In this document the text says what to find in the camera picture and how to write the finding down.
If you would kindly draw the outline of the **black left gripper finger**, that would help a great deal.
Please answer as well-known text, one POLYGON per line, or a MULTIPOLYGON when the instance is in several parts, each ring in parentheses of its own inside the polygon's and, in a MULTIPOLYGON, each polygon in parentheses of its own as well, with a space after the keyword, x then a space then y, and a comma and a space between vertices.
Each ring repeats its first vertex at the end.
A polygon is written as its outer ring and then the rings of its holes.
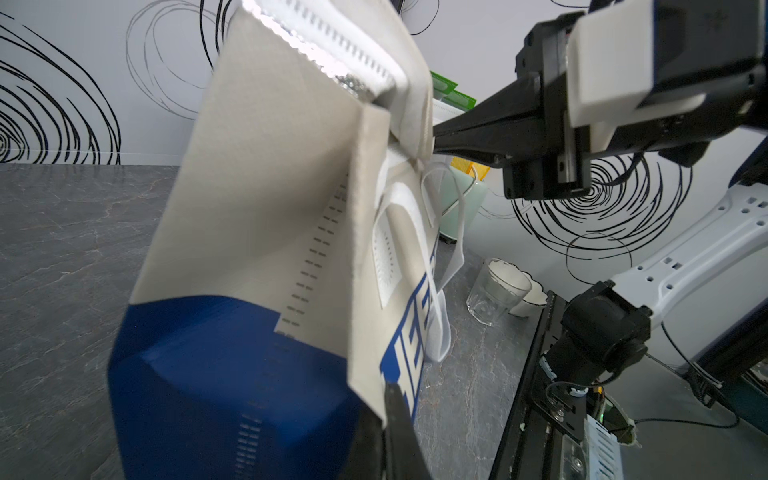
POLYGON ((406 398, 397 383, 385 386, 384 475, 388 480, 431 480, 406 398))

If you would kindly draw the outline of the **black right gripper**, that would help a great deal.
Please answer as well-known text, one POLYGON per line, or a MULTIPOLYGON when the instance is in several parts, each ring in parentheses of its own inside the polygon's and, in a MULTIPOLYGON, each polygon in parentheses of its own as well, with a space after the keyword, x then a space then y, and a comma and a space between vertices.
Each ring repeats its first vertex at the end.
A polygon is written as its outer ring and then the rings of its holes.
POLYGON ((567 110, 567 42, 577 20, 594 11, 542 22, 516 58, 517 80, 473 109, 433 127, 435 154, 505 168, 510 198, 583 195, 592 160, 648 152, 691 167, 710 143, 741 126, 767 126, 767 16, 764 54, 753 70, 719 83, 687 112, 611 127, 574 127, 567 110))

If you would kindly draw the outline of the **green white bag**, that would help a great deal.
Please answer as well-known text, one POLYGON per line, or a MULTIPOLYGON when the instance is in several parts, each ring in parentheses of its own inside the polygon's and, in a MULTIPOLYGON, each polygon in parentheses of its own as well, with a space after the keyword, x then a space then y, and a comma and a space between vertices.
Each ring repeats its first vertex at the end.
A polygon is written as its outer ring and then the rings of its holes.
POLYGON ((453 119, 473 109, 477 103, 474 97, 457 89, 458 84, 434 71, 433 81, 433 123, 435 125, 453 119))

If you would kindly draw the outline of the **blue beige bag first row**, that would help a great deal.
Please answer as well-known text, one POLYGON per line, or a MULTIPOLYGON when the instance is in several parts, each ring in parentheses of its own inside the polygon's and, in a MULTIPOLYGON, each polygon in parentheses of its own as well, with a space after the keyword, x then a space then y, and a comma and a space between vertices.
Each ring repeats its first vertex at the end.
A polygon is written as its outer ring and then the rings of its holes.
POLYGON ((127 478, 386 479, 464 262, 432 107, 390 3, 240 4, 108 366, 127 478))

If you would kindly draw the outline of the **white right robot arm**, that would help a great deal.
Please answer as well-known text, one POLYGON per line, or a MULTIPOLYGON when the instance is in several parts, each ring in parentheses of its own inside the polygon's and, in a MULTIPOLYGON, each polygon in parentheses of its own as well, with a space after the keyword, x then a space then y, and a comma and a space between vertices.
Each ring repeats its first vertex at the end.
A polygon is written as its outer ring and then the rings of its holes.
MULTIPOLYGON (((501 170, 510 200, 585 195, 604 156, 691 167, 713 140, 767 128, 766 16, 763 1, 594 1, 538 23, 516 80, 438 124, 434 150, 501 170)), ((752 156, 701 220, 576 296, 541 361, 551 381, 586 389, 638 362, 679 302, 766 246, 766 196, 752 156)))

